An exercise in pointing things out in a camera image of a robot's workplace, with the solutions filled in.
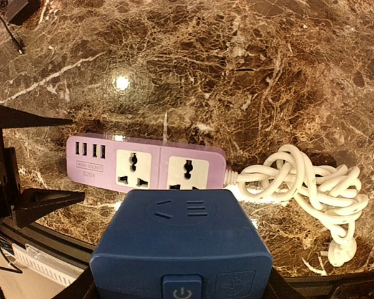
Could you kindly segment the dark blue cube socket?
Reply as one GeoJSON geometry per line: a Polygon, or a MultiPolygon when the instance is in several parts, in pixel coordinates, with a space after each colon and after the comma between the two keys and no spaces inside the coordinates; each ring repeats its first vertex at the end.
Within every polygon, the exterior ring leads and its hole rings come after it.
{"type": "Polygon", "coordinates": [[[133,190],[90,269],[101,298],[261,298],[272,255],[228,190],[133,190]]]}

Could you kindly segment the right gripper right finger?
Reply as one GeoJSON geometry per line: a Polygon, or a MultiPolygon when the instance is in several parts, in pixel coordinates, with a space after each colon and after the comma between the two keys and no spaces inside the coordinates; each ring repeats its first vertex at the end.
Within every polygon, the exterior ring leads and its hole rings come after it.
{"type": "Polygon", "coordinates": [[[272,269],[266,286],[266,299],[300,299],[302,295],[296,291],[276,269],[272,269]]]}

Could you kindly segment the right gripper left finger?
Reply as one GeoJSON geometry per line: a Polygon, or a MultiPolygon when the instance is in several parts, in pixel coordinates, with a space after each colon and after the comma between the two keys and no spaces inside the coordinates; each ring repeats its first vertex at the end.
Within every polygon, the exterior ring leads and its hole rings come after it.
{"type": "Polygon", "coordinates": [[[97,288],[90,267],[53,299],[97,299],[97,288]]]}

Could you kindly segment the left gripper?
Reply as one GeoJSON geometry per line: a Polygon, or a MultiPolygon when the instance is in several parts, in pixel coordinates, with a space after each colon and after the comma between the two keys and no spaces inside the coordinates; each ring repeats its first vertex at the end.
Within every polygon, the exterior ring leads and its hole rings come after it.
{"type": "MultiPolygon", "coordinates": [[[[71,125],[72,120],[48,118],[0,105],[0,134],[3,129],[71,125]]],[[[26,189],[21,183],[13,147],[5,147],[0,137],[0,219],[9,217],[23,228],[58,209],[83,202],[84,192],[26,189]]]]}

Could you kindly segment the purple power strip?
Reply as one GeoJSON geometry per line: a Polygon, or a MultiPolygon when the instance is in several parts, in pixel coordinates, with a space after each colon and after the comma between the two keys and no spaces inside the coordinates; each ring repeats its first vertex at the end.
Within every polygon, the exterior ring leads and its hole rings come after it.
{"type": "Polygon", "coordinates": [[[89,133],[66,144],[67,175],[76,183],[132,189],[221,189],[223,150],[210,146],[89,133]]]}

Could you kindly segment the black plug adapter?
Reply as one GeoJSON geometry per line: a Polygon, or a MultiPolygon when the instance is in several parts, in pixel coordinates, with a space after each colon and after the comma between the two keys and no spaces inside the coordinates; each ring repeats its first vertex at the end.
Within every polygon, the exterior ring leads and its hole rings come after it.
{"type": "Polygon", "coordinates": [[[18,39],[12,34],[8,25],[23,25],[28,18],[39,10],[40,6],[41,1],[39,0],[0,0],[0,21],[21,55],[25,54],[24,43],[21,38],[18,39]]]}

